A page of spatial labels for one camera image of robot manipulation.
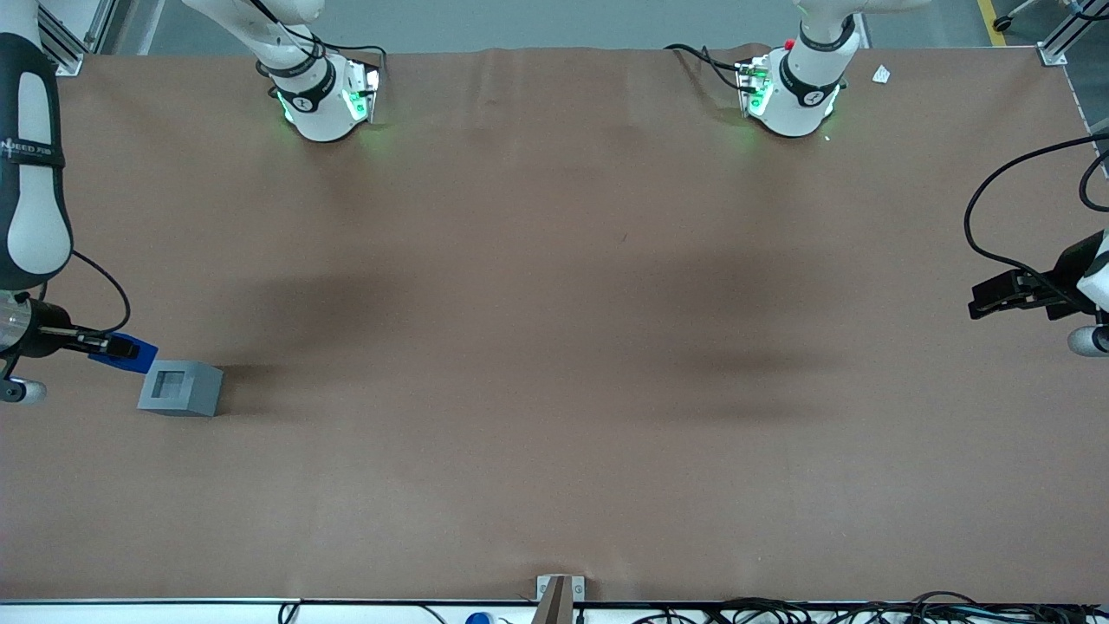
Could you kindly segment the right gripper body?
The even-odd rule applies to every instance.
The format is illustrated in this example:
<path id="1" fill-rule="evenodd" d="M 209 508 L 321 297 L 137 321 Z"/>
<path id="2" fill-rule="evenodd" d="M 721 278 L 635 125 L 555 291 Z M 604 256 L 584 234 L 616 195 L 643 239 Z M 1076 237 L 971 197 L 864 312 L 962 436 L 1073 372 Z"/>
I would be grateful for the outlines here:
<path id="1" fill-rule="evenodd" d="M 1 358 L 3 382 L 10 380 L 17 359 L 43 358 L 55 352 L 58 339 L 48 337 L 42 329 L 59 327 L 60 308 L 53 303 L 41 301 L 30 293 L 3 293 L 1 296 Z"/>

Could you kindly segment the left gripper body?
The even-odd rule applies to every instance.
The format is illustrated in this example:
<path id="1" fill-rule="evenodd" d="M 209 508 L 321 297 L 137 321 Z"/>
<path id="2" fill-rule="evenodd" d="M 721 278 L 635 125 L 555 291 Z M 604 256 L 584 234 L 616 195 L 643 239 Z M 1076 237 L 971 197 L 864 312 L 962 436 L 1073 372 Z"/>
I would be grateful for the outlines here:
<path id="1" fill-rule="evenodd" d="M 1074 307 L 1108 311 L 1108 231 L 1065 248 L 1056 260 L 1056 282 Z"/>

